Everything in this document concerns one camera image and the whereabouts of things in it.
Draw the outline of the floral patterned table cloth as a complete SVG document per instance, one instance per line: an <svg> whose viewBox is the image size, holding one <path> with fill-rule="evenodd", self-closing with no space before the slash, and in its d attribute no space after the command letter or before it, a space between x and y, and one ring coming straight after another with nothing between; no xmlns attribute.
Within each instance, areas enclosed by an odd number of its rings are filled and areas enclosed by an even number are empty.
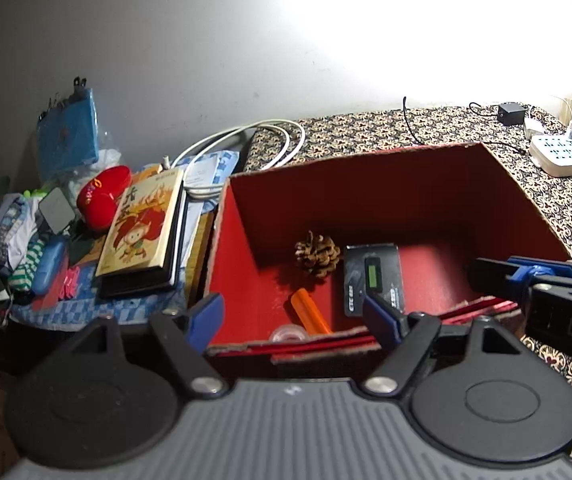
<svg viewBox="0 0 572 480"><path fill-rule="evenodd" d="M522 153L526 141L521 129L499 124L489 110L480 115L458 106L387 110L310 118L301 124L307 137L293 142L288 151L297 164L419 143L483 142L572 249L572 178L556 179L537 169ZM521 340L572 385L572 356L529 336Z"/></svg>

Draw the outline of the white power strip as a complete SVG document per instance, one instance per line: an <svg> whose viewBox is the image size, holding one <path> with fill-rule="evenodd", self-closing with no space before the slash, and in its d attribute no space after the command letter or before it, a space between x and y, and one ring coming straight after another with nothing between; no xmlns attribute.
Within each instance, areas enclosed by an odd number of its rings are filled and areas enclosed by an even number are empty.
<svg viewBox="0 0 572 480"><path fill-rule="evenodd" d="M572 138L567 134L532 136L528 151L536 165L551 177L572 177Z"/></svg>

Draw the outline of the blue glasses case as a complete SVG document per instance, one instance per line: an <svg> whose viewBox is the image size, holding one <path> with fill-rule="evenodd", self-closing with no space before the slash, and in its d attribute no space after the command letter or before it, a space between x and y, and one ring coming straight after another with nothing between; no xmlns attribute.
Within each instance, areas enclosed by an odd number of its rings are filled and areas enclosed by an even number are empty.
<svg viewBox="0 0 572 480"><path fill-rule="evenodd" d="M50 290L64 261L67 247L67 237L62 235L53 236L46 243L31 284L31 292L36 296L43 296Z"/></svg>

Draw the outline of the black electronic device box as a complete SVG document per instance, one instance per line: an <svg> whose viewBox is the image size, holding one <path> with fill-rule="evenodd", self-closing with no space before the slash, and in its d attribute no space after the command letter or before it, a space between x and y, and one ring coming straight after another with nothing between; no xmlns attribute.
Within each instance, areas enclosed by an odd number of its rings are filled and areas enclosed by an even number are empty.
<svg viewBox="0 0 572 480"><path fill-rule="evenodd" d="M348 246L344 252L343 312L350 318L363 315L371 293L390 307L405 311L400 249L394 244Z"/></svg>

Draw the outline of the red cardboard box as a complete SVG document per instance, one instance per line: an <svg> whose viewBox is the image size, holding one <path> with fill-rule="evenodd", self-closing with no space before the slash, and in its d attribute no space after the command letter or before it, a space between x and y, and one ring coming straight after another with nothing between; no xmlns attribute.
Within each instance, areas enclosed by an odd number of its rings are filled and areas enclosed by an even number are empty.
<svg viewBox="0 0 572 480"><path fill-rule="evenodd" d="M237 174L216 217L207 288L222 295L215 351L264 344L297 319L306 289L332 330L359 319L343 311L343 274L317 280L295 245L325 235L338 246L399 248L405 307L432 314L476 299L476 258L564 260L568 250L533 200L481 144L400 148Z"/></svg>

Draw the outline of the blue clipboard folder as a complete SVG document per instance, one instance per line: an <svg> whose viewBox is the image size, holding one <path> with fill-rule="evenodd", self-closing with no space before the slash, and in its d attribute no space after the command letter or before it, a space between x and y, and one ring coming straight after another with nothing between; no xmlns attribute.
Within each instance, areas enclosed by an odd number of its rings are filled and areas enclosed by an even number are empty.
<svg viewBox="0 0 572 480"><path fill-rule="evenodd" d="M72 93L55 96L36 123L36 166L45 182L57 174L97 162L100 139L93 90L86 79L73 79Z"/></svg>

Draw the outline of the yellow illustrated book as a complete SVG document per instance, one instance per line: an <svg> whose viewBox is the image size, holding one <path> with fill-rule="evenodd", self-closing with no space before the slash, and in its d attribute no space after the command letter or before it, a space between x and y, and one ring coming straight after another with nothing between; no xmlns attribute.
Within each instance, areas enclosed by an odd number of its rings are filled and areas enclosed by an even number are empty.
<svg viewBox="0 0 572 480"><path fill-rule="evenodd" d="M124 192L96 278L163 267L182 181L183 170L175 167L133 183Z"/></svg>

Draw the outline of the clear tape roll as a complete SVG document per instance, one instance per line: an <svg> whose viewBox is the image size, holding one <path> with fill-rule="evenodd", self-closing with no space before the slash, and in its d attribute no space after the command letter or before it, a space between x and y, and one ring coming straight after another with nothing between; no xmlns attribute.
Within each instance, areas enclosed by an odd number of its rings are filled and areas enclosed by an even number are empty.
<svg viewBox="0 0 572 480"><path fill-rule="evenodd" d="M269 337L270 342L306 341L309 334L300 325L286 324L279 326Z"/></svg>

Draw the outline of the red plush cushion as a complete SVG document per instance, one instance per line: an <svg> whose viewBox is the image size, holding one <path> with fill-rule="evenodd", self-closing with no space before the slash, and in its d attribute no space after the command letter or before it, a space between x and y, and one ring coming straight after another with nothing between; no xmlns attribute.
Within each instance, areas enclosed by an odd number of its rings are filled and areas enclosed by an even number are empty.
<svg viewBox="0 0 572 480"><path fill-rule="evenodd" d="M93 232L106 232L115 218L121 195L131 185L128 166L108 168L86 183L77 196L77 208Z"/></svg>

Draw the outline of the brown pine cone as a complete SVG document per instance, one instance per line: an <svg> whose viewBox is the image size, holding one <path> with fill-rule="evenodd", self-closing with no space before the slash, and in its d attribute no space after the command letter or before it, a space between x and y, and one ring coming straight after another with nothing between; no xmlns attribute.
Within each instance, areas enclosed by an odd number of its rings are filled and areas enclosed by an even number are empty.
<svg viewBox="0 0 572 480"><path fill-rule="evenodd" d="M329 236L310 231L305 240L295 244L295 258L315 278L327 278L341 260L341 248Z"/></svg>

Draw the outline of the black power adapter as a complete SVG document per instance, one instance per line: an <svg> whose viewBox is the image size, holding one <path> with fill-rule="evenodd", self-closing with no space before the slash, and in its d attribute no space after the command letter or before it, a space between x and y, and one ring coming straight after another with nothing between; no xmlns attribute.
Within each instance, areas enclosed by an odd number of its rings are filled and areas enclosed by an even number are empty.
<svg viewBox="0 0 572 480"><path fill-rule="evenodd" d="M497 107L497 120L504 126L520 126L524 124L528 109L516 102L500 103Z"/></svg>

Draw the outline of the orange cylinder marker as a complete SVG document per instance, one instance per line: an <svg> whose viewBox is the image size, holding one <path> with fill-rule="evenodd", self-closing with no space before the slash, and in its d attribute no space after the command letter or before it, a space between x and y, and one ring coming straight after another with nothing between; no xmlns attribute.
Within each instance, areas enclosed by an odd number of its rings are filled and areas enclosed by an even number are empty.
<svg viewBox="0 0 572 480"><path fill-rule="evenodd" d="M298 289L291 296L290 303L309 335L328 335L333 332L321 310L318 309L305 288Z"/></svg>

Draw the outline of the grey phone case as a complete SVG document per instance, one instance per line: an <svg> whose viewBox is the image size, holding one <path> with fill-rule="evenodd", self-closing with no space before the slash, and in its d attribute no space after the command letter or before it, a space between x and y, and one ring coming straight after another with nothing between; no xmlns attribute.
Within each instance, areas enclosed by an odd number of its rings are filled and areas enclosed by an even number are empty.
<svg viewBox="0 0 572 480"><path fill-rule="evenodd" d="M76 220L76 213L61 188L53 188L42 198L39 211L53 234L64 232Z"/></svg>

